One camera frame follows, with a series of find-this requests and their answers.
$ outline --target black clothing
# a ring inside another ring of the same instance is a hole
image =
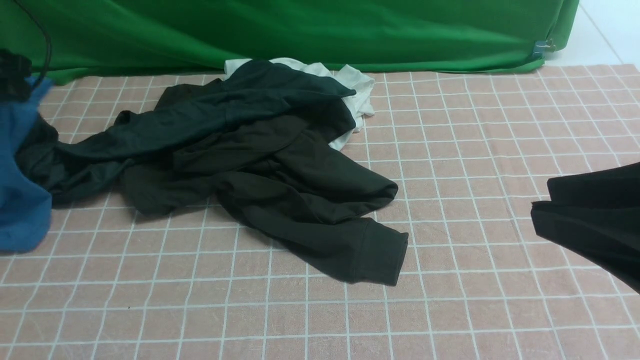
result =
[[[640,293],[640,163],[547,182],[536,234],[600,265]]]
[[[179,95],[158,106],[172,101]],[[134,165],[122,189],[146,215],[215,193],[236,220],[325,274],[395,285],[408,235],[360,216],[391,202],[397,185],[327,145],[353,125],[341,100],[292,110]]]
[[[125,198],[144,215],[214,194],[236,220],[325,274],[395,285],[408,234],[360,216],[386,206],[398,187],[328,146],[355,126],[341,100],[353,92],[284,65],[249,64],[252,71],[243,65],[224,82],[171,87],[156,110],[123,112],[104,133],[56,143],[43,159],[35,149],[57,133],[42,124],[22,168],[59,202],[96,193],[121,174]],[[236,76],[244,89],[230,95]],[[39,176],[50,168],[59,171]]]
[[[68,204],[107,190],[135,163],[171,156],[212,133],[355,94],[332,78],[268,61],[249,61],[226,81],[188,89],[170,107],[123,111],[114,126],[75,144],[59,142],[55,128],[39,119],[16,153],[16,163],[51,193],[54,205]],[[181,91],[177,86],[165,95]]]

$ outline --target green backdrop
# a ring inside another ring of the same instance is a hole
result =
[[[566,45],[578,0],[22,0],[53,42],[50,77],[203,72],[290,57],[362,71],[527,71],[535,42]],[[44,40],[0,1],[0,48]]]

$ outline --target clothing pile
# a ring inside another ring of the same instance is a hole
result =
[[[533,203],[536,234],[600,265],[640,293],[640,163],[556,177]]]
[[[79,143],[59,142],[38,116],[15,162],[54,205],[116,181],[148,216],[215,195],[237,221],[321,272],[395,285],[408,234],[361,216],[398,187],[329,146],[356,128],[355,95],[330,76],[243,61],[224,81],[167,88],[153,111],[123,111]]]

